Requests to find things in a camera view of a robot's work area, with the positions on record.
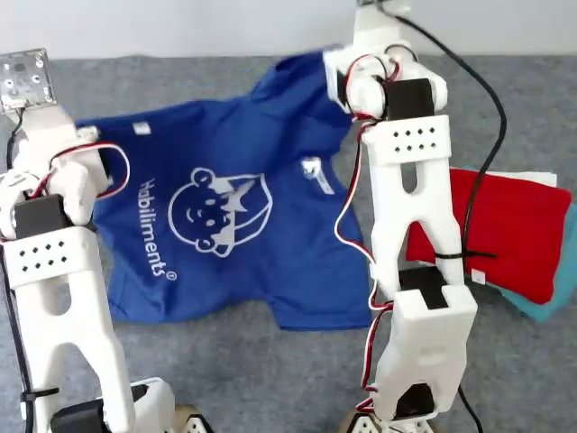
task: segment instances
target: cartoon face logo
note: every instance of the cartoon face logo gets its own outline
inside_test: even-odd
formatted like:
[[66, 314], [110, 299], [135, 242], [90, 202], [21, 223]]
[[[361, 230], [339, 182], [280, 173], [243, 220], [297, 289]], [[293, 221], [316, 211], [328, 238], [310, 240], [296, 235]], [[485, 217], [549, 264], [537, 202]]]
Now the cartoon face logo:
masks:
[[269, 221], [272, 196], [264, 175], [219, 178], [210, 169], [196, 168], [190, 180], [170, 199], [169, 225], [197, 251], [226, 257]]

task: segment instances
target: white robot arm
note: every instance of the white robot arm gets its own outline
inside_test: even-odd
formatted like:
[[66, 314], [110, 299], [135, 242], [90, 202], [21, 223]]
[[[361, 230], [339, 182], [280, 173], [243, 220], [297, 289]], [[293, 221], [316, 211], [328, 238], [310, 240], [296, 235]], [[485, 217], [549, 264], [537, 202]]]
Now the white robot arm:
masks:
[[[369, 154], [375, 216], [371, 275], [394, 301], [389, 343], [374, 383], [365, 388], [371, 398], [360, 409], [374, 411], [372, 420], [383, 431], [431, 431], [426, 421], [453, 404], [477, 311], [464, 285], [453, 215], [449, 118], [438, 114], [447, 102], [446, 83], [417, 62], [395, 28], [357, 33], [353, 45], [325, 53], [325, 69], [329, 97], [369, 121], [361, 141]], [[403, 187], [406, 163], [416, 165], [412, 193]], [[436, 267], [399, 273], [398, 255], [414, 221], [435, 248]]]
[[[95, 201], [117, 191], [109, 190], [112, 180], [98, 150], [112, 147], [124, 156], [127, 172], [119, 188], [130, 177], [130, 164], [122, 149], [97, 143], [95, 128], [77, 129], [56, 104], [47, 63], [44, 50], [0, 56], [0, 114], [8, 114], [26, 136], [14, 168], [0, 179], [5, 270], [18, 307], [15, 342], [22, 346], [29, 376], [22, 402], [33, 408], [23, 410], [26, 431], [179, 433], [195, 426], [197, 433], [211, 433], [193, 410], [187, 414], [182, 408], [175, 417], [174, 395], [163, 380], [129, 383], [96, 234], [85, 225]], [[54, 290], [60, 285], [69, 286], [71, 298], [63, 314]], [[102, 398], [59, 410], [65, 344], [86, 357]]]

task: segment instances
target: white wall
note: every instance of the white wall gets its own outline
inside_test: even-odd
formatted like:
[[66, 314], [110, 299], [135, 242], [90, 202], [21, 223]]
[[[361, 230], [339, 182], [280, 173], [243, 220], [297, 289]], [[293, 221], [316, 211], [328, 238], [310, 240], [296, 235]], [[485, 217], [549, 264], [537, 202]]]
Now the white wall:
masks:
[[[410, 0], [411, 16], [461, 53], [576, 54], [574, 0]], [[418, 48], [429, 51], [430, 45]]]
[[[280, 54], [346, 40], [355, 0], [2, 0], [0, 52], [52, 58]], [[574, 0], [410, 0], [462, 53], [577, 53]], [[421, 52], [431, 46], [417, 39]]]
[[355, 1], [0, 0], [0, 52], [43, 46], [51, 58], [98, 58], [302, 51], [347, 40]]

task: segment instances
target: gray carpet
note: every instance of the gray carpet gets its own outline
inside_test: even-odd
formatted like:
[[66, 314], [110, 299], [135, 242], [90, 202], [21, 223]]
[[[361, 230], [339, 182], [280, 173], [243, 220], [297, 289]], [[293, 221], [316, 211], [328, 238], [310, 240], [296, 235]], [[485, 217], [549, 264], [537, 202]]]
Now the gray carpet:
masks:
[[[191, 98], [229, 97], [251, 88], [270, 59], [60, 61], [52, 68], [60, 102], [75, 117], [142, 111]], [[501, 94], [510, 132], [499, 170], [554, 170], [577, 192], [577, 58], [471, 58]], [[424, 59], [449, 83], [453, 164], [479, 167], [495, 137], [495, 111], [483, 91], [446, 58]], [[2, 125], [2, 143], [7, 137]], [[353, 138], [335, 158], [345, 181]], [[355, 200], [367, 235], [372, 210], [367, 171]], [[105, 256], [106, 267], [110, 258]], [[521, 316], [493, 290], [475, 288], [480, 304], [464, 378], [485, 431], [572, 431], [577, 401], [577, 302], [544, 324]], [[387, 338], [382, 326], [379, 354]], [[197, 404], [217, 432], [321, 433], [363, 397], [358, 382], [364, 330], [279, 331], [266, 305], [250, 302], [191, 323], [116, 327], [134, 380], [160, 376], [182, 402]], [[0, 314], [2, 431], [21, 431], [20, 385], [13, 346]], [[74, 350], [63, 387], [68, 401], [97, 392]], [[447, 432], [473, 432], [460, 402], [439, 417]]]

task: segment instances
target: red cloth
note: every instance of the red cloth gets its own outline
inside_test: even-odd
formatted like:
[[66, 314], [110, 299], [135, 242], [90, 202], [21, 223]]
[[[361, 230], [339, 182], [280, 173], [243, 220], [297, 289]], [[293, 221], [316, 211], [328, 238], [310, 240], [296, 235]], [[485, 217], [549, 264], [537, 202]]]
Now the red cloth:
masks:
[[[477, 171], [451, 169], [453, 212], [462, 230], [476, 176]], [[471, 268], [483, 271], [487, 282], [537, 304], [551, 300], [570, 204], [571, 193], [564, 189], [485, 176], [473, 207], [467, 247], [497, 258], [470, 257], [467, 273]], [[407, 260], [435, 262], [433, 247], [418, 223], [409, 228]]]

